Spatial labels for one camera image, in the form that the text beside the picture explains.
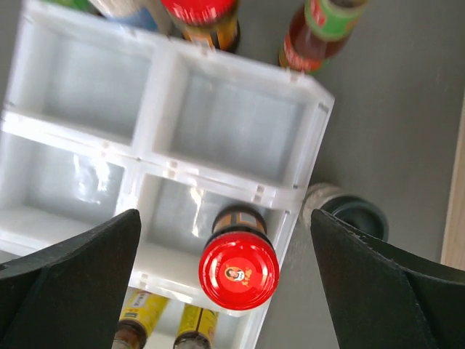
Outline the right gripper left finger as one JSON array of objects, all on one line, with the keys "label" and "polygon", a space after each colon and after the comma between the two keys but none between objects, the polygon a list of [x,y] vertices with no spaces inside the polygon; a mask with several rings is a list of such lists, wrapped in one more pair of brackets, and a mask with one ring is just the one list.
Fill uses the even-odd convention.
[{"label": "right gripper left finger", "polygon": [[140,234],[129,209],[1,264],[1,347],[110,348]]}]

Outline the black lid shaker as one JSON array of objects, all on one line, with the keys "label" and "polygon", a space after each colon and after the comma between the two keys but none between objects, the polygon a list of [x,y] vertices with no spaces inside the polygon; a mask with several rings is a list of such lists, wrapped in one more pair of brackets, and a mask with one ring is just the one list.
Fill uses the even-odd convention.
[{"label": "black lid shaker", "polygon": [[309,227],[312,211],[323,210],[370,236],[388,241],[386,215],[376,205],[336,185],[321,182],[308,187],[299,220]]}]

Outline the left white organizer tray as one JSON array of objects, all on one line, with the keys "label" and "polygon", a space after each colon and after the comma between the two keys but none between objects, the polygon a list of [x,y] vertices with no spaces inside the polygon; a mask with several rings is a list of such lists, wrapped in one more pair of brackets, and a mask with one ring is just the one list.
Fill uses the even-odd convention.
[{"label": "left white organizer tray", "polygon": [[135,208],[142,104],[160,34],[27,1],[1,113],[1,256]]}]

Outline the right white organizer tray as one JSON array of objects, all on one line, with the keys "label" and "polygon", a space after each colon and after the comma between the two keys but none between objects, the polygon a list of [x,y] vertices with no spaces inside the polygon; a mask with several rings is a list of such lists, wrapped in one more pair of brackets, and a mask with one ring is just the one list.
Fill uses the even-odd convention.
[{"label": "right white organizer tray", "polygon": [[221,313],[217,348],[253,348],[267,305],[210,300],[198,263],[215,217],[261,213],[283,261],[333,107],[316,80],[237,55],[155,36],[136,123],[137,166],[121,208],[142,232],[130,285],[171,298],[152,348],[169,347],[186,303]]}]

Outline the right orange cap sauce bottle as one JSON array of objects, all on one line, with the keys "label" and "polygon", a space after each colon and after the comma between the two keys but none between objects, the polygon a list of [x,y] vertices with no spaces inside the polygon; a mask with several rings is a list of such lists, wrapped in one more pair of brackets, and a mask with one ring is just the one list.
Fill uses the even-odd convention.
[{"label": "right orange cap sauce bottle", "polygon": [[347,43],[367,1],[308,0],[292,18],[278,55],[279,66],[319,71]]}]

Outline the silver lid salt jar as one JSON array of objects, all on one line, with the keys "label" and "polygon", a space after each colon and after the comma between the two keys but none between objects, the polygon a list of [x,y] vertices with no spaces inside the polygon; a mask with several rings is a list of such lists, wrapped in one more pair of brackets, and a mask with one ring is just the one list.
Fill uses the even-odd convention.
[{"label": "silver lid salt jar", "polygon": [[157,31],[158,25],[143,1],[90,0],[105,18],[123,25]]}]

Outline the white organizer tray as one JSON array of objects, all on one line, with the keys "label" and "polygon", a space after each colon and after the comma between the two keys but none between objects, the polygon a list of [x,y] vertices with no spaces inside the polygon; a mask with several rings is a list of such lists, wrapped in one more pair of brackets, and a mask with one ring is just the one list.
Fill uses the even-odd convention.
[{"label": "white organizer tray", "polygon": [[221,313],[217,348],[253,348],[267,305],[210,300],[198,263],[215,217],[261,213],[283,261],[333,107],[316,80],[237,55],[155,36],[136,123],[137,166],[121,208],[142,232],[130,285],[171,298],[152,348],[169,347],[186,303]]},{"label": "white organizer tray", "polygon": [[160,34],[27,1],[1,113],[1,256],[135,208],[142,104]]}]

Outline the red lid sauce jar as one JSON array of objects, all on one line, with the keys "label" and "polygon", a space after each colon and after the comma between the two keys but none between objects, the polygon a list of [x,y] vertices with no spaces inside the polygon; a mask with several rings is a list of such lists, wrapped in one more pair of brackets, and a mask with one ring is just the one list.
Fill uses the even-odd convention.
[{"label": "red lid sauce jar", "polygon": [[163,0],[162,5],[184,39],[234,52],[240,41],[237,0]]},{"label": "red lid sauce jar", "polygon": [[239,204],[219,212],[198,263],[206,296],[228,310],[251,310],[271,298],[279,278],[278,258],[263,216]]}]

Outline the wooden clothes rack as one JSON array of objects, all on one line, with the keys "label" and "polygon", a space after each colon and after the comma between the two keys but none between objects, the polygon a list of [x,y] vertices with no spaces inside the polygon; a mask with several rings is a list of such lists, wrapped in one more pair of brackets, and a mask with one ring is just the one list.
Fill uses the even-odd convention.
[{"label": "wooden clothes rack", "polygon": [[440,262],[464,270],[464,108],[458,129]]}]

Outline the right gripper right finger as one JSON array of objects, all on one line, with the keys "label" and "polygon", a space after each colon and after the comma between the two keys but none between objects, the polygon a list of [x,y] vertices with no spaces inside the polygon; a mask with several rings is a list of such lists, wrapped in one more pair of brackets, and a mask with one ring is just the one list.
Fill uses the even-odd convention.
[{"label": "right gripper right finger", "polygon": [[370,236],[327,212],[312,242],[340,348],[463,348],[464,272]]}]

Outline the yellow label brown bottle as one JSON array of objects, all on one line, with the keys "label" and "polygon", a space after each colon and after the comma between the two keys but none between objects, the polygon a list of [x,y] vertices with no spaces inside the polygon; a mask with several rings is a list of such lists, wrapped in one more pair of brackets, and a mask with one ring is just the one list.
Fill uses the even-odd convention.
[{"label": "yellow label brown bottle", "polygon": [[168,304],[167,297],[135,289],[121,311],[112,348],[144,348]]},{"label": "yellow label brown bottle", "polygon": [[173,349],[211,349],[219,313],[185,304]]}]

